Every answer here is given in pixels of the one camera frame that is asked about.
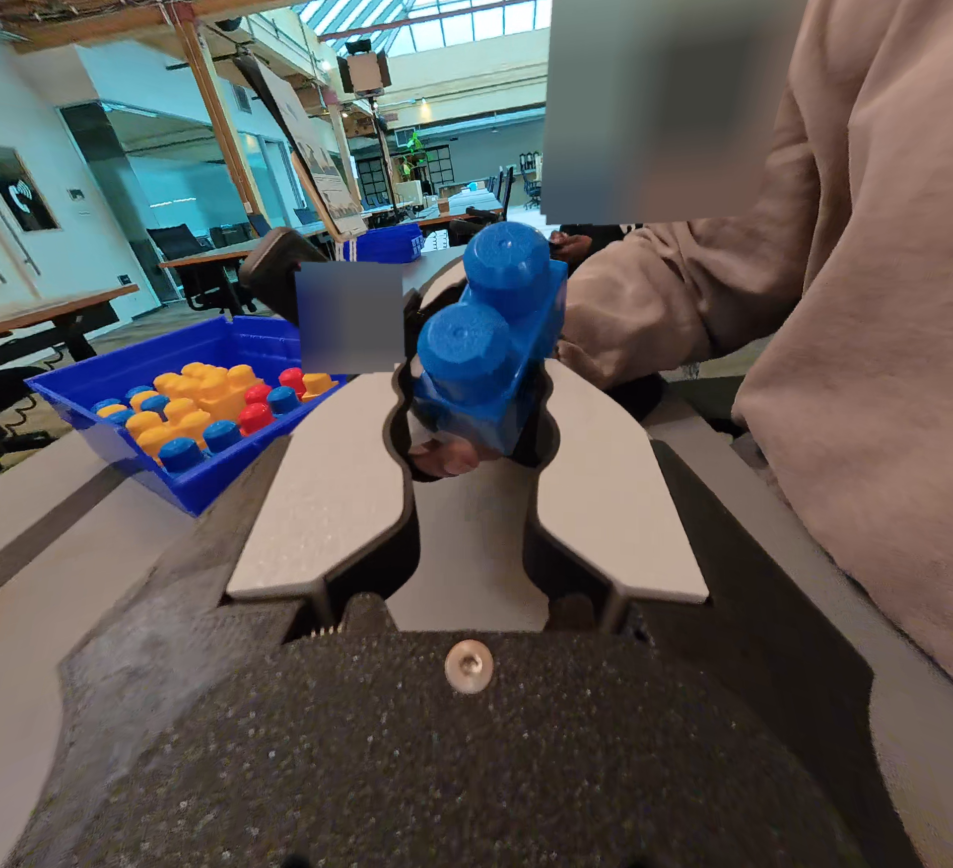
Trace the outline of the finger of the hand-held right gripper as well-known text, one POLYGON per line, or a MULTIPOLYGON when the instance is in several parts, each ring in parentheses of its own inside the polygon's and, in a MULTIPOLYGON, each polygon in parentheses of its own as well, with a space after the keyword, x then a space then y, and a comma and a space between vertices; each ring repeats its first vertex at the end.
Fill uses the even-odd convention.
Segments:
POLYGON ((461 259, 416 259, 402 266, 403 332, 406 361, 417 350, 427 322, 456 303, 467 287, 461 259))

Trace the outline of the wood-edged grey desk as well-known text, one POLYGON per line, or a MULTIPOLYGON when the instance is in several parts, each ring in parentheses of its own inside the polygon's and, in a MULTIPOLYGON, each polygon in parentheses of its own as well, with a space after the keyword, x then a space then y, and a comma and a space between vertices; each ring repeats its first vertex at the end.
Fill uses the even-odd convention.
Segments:
POLYGON ((333 237, 324 228, 324 225, 321 222, 315 222, 306 224, 303 227, 276 228, 268 231, 264 237, 257 237, 248 241, 213 248, 208 251, 199 251, 180 258, 165 259, 158 263, 158 267, 165 270, 179 270, 189 266, 204 266, 208 264, 238 267, 271 233, 282 231, 294 232, 305 240, 320 242, 322 244, 334 242, 333 237))
POLYGON ((1 364, 13 364, 58 347, 63 347, 74 362, 95 357, 97 353, 82 325, 84 319, 92 315, 92 329, 116 323, 118 318, 112 302, 138 291, 137 284, 127 284, 117 289, 77 293, 54 301, 3 305, 2 337, 32 326, 48 327, 27 337, 2 341, 1 364))

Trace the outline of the instruction board on white stand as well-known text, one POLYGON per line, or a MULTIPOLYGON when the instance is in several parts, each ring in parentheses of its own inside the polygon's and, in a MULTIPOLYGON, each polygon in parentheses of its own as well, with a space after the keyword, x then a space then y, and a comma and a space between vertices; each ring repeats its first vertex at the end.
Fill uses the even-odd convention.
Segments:
POLYGON ((239 53, 233 63, 292 147, 299 182, 335 242, 336 258, 355 261, 355 243, 367 233, 365 218, 292 86, 248 52, 239 53))

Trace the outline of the pile of colourful toy blocks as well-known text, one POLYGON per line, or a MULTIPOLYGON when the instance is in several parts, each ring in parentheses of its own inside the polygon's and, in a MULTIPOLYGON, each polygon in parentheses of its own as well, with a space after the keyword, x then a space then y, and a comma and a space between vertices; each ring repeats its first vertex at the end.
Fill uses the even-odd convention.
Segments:
POLYGON ((277 384, 269 385, 248 363, 189 362, 178 372, 159 374, 151 385, 134 387, 123 400, 96 403, 93 414, 128 433, 159 469, 175 477, 264 440, 340 385, 330 374, 297 366, 282 370, 277 384))

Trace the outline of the blue plastic bin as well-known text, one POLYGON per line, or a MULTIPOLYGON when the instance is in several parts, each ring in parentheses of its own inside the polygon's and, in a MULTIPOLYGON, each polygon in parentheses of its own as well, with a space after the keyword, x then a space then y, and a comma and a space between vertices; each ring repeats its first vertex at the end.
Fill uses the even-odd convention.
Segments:
POLYGON ((424 234, 417 222, 370 229, 337 245, 338 259, 384 265, 406 265, 419 258, 424 234))
POLYGON ((120 393, 129 395, 164 375, 181 375, 192 364, 207 365, 217 373, 222 368, 240 368, 237 377, 249 373, 279 388, 281 374, 301 364, 298 333, 280 318, 239 316, 230 321, 218 317, 45 372, 27 383, 107 463, 121 465, 147 489, 198 516, 273 441, 290 434, 345 382, 343 376, 333 375, 331 386, 322 394, 294 407, 288 405, 259 430, 238 432, 232 444, 204 448, 201 459, 169 471, 124 427, 98 411, 112 400, 120 401, 120 393))

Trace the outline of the blue two-stud toy block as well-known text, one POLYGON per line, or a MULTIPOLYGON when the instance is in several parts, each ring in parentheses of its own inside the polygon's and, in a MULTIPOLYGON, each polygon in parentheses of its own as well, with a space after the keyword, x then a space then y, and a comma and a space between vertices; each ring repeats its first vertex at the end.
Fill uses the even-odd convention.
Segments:
POLYGON ((515 221, 479 231, 462 266, 461 297, 432 315, 417 340, 411 410, 435 437, 509 456, 562 332, 568 266, 552 258, 542 232, 515 221))

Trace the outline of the person's right hand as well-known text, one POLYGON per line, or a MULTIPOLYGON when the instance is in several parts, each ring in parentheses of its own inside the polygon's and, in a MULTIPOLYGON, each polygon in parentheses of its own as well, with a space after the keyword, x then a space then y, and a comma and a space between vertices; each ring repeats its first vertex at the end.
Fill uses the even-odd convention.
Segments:
POLYGON ((465 475, 479 466, 482 457, 470 442, 435 438, 411 445, 407 454, 413 480, 432 483, 465 475))

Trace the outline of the dark phone icon door panel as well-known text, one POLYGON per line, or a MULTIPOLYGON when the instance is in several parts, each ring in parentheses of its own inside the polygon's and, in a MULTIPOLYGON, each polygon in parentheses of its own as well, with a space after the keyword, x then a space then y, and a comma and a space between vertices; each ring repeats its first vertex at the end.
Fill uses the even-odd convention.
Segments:
POLYGON ((24 232, 52 231, 59 223, 16 150, 1 147, 1 195, 18 228, 24 232))

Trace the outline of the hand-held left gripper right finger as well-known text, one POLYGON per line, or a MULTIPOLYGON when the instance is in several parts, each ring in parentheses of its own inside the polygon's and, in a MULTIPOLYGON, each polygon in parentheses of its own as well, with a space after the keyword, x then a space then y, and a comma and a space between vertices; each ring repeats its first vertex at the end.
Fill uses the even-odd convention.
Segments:
POLYGON ((652 438, 622 405, 549 359, 537 442, 523 566, 550 601, 585 595, 618 628, 631 602, 708 600, 652 438))

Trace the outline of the person's right forearm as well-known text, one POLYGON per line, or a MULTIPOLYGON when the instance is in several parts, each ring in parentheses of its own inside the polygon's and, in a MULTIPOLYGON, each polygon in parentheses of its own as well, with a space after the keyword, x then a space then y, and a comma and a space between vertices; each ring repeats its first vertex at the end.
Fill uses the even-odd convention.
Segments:
POLYGON ((606 389, 739 350, 799 301, 812 236, 760 210, 632 232, 570 278, 555 357, 606 389))

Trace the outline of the black office chair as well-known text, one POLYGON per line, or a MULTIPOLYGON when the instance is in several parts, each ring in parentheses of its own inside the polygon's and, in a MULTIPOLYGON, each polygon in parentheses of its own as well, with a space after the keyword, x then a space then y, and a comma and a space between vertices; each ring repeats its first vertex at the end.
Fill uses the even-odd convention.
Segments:
MULTIPOLYGON (((149 239, 159 250, 165 262, 171 262, 205 252, 187 225, 147 228, 149 239)), ((184 300, 193 311, 218 311, 231 308, 229 281, 217 264, 174 266, 171 271, 182 286, 184 300)))

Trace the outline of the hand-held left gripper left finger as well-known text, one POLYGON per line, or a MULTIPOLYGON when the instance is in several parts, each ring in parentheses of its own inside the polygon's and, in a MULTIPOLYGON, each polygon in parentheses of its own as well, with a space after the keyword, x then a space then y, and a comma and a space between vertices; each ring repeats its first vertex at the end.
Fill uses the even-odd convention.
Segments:
POLYGON ((405 367, 358 376, 295 428, 226 586, 236 602, 307 601, 338 623, 355 594, 384 599, 420 561, 405 367))

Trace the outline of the studio light on stand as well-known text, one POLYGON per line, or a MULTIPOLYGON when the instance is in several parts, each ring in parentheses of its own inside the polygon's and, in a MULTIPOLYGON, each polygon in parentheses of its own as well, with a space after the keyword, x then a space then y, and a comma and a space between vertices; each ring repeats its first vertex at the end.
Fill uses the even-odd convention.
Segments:
POLYGON ((375 135, 380 138, 385 127, 378 113, 377 99, 392 83, 386 53, 375 51, 370 37, 349 40, 344 50, 345 53, 338 56, 344 92, 369 103, 375 135))

